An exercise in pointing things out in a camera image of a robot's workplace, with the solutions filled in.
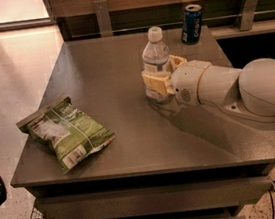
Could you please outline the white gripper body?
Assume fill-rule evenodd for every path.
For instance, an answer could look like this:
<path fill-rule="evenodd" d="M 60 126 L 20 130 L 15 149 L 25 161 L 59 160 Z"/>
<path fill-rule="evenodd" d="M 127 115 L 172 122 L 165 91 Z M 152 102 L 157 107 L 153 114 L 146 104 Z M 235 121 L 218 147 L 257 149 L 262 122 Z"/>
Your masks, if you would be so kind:
<path fill-rule="evenodd" d="M 179 102 L 194 106 L 199 104 L 199 81 L 210 66 L 211 63 L 207 61 L 188 61 L 173 72 L 171 84 Z"/>

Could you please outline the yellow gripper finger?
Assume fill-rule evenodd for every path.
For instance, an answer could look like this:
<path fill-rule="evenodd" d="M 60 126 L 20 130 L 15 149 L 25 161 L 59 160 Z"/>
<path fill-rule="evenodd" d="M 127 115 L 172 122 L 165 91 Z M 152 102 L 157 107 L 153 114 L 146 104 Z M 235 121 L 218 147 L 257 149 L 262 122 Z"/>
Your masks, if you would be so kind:
<path fill-rule="evenodd" d="M 182 64 L 187 63 L 187 59 L 185 59 L 182 56 L 176 56 L 176 55 L 171 55 L 168 59 L 167 63 L 167 71 L 169 72 L 169 75 L 172 75 L 174 71 L 177 70 Z"/>
<path fill-rule="evenodd" d="M 158 99 L 160 96 L 166 98 L 174 95 L 173 84 L 171 84 L 170 72 L 142 72 L 142 79 L 146 86 L 146 94 L 150 99 Z"/>

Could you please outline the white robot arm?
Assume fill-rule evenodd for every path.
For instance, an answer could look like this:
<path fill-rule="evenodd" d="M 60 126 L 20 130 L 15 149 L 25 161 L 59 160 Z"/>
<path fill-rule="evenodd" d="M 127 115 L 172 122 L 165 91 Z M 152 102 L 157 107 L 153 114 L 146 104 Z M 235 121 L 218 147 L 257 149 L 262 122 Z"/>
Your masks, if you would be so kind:
<path fill-rule="evenodd" d="M 210 105 L 260 130 L 275 130 L 275 59 L 242 69 L 187 61 L 172 55 L 162 71 L 146 65 L 141 77 L 150 98 L 176 97 L 185 105 Z"/>

